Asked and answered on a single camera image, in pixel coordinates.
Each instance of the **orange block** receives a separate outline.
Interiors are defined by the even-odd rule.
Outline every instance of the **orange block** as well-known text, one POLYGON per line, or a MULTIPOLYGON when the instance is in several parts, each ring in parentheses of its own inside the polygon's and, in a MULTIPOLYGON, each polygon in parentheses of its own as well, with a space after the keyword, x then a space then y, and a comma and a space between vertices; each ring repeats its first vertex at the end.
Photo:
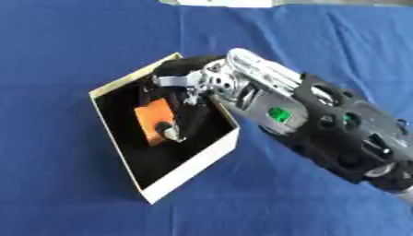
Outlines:
POLYGON ((172 124, 174 122, 173 112, 165 99, 154 100, 146 107, 136 107, 135 114, 151 146, 165 140, 155 130, 157 123, 168 122, 172 124))

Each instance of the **white box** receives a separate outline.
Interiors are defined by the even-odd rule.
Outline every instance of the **white box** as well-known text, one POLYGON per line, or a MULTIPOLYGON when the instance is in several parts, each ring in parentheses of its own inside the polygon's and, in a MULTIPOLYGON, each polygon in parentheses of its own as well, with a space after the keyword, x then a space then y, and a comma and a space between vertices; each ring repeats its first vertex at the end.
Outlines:
POLYGON ((96 88, 89 93, 92 103, 119 153, 119 157, 129 173, 133 184, 137 191, 143 195, 150 204, 154 204, 163 196, 235 149, 240 131, 240 127, 230 113, 215 100, 210 100, 212 109, 217 111, 213 116, 214 119, 217 120, 211 121, 210 126, 206 129, 216 129, 216 133, 211 131, 211 134, 218 135, 210 135, 210 138, 206 140, 204 136, 200 134, 198 137, 202 145, 195 145, 189 148, 201 147, 199 150, 195 150, 194 155, 189 154, 190 156, 186 157, 186 154, 183 153, 182 155, 185 157, 181 158, 175 157, 176 153, 173 152, 174 154, 171 153, 169 157, 169 154, 167 153, 165 156, 165 150, 162 150, 162 155, 158 155, 162 156, 162 159, 152 159, 154 155, 151 155, 151 152, 153 153, 155 149, 149 149, 140 144, 135 146, 135 140, 139 140, 139 136, 143 133, 138 134, 139 131, 135 130, 134 126, 129 126, 129 128, 124 126, 127 126, 127 123, 132 123, 132 119, 135 119, 138 129, 138 121, 135 117, 129 117, 129 110, 125 112, 126 110, 118 108, 123 106, 121 102, 113 105, 117 99, 111 100, 111 102, 107 100, 108 98, 113 98, 113 96, 118 96, 115 98, 120 98, 119 101, 125 101, 127 97, 121 98, 124 90, 128 89, 128 91, 131 92, 135 83, 139 82, 138 79, 150 75, 154 68, 162 62, 177 58, 181 58, 180 54, 174 53, 152 65, 148 65, 125 77, 114 80, 100 88, 96 88), (216 123, 221 124, 222 127, 225 128, 219 129, 219 127, 216 127, 216 123))

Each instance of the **white object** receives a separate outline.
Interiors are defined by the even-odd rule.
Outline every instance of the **white object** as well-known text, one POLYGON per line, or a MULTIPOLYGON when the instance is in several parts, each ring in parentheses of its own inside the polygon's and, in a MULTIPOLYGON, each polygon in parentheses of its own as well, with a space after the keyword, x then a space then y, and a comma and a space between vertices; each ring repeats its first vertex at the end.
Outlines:
POLYGON ((175 2, 185 6, 271 7, 273 5, 272 0, 175 0, 175 2))

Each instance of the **blue fabric surface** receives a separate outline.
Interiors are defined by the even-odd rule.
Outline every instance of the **blue fabric surface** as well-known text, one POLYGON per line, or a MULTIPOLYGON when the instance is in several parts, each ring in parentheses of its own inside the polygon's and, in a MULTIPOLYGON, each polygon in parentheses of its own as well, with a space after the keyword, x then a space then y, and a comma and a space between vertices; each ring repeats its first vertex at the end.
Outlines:
POLYGON ((413 121, 412 8, 0 3, 0 235, 411 235, 410 208, 346 183, 240 119, 236 150, 139 200, 88 91, 180 51, 244 47, 413 121))

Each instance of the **silver metal arm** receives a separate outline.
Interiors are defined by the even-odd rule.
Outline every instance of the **silver metal arm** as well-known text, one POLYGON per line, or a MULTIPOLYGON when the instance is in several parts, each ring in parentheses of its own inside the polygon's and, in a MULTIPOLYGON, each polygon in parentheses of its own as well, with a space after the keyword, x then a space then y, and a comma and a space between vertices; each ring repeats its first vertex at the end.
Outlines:
POLYGON ((187 88, 185 102, 193 105, 212 91, 229 109, 278 135, 295 132, 307 120, 306 109, 291 97, 301 75, 244 49, 232 49, 225 59, 185 77, 156 77, 154 82, 187 88))

